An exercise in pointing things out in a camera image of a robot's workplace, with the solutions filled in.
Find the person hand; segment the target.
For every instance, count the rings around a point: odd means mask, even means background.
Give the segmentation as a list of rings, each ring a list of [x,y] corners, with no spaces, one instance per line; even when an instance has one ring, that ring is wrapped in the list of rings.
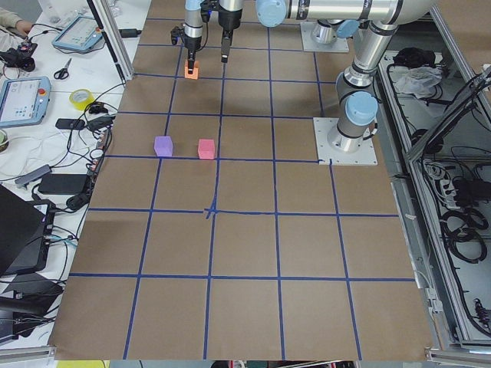
[[[26,20],[19,20],[15,23],[15,29],[19,32],[20,35],[26,36],[32,29],[33,24]]]

